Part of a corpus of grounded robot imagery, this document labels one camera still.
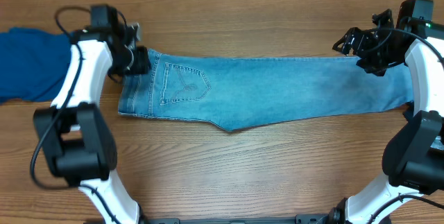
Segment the light blue denim jeans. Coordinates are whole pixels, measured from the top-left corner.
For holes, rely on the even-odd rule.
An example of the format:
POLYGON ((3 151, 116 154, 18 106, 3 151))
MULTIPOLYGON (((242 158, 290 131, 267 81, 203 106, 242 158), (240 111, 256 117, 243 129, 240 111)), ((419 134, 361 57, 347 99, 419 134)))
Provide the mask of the light blue denim jeans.
POLYGON ((122 115, 204 121, 226 130, 384 112, 412 102, 407 67, 367 74, 355 57, 194 58, 148 53, 147 74, 127 76, 122 115))

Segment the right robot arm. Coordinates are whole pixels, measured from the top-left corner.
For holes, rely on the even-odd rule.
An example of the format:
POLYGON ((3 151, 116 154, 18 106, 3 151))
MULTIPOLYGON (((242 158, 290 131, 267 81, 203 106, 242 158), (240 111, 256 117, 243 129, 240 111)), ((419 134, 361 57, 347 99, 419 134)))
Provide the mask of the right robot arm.
POLYGON ((390 214, 410 200, 443 207, 426 198, 443 189, 443 25, 432 21, 433 9, 432 0, 403 1, 398 19, 391 10, 373 15, 373 29, 350 28, 333 45, 358 56, 368 74, 407 66, 413 103, 404 112, 407 124, 384 150, 382 172, 329 214, 300 214, 297 223, 390 223, 390 214))

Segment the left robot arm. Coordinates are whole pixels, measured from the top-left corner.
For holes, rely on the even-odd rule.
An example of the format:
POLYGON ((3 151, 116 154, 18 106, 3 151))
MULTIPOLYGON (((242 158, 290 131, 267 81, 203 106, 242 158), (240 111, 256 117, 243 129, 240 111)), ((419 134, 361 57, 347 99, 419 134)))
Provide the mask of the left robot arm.
POLYGON ((36 110, 39 141, 29 173, 45 190, 78 189, 104 223, 147 223, 117 173, 117 146, 99 109, 106 78, 147 74, 148 50, 138 46, 139 24, 107 4, 88 8, 90 24, 69 33, 71 61, 51 106, 36 110))

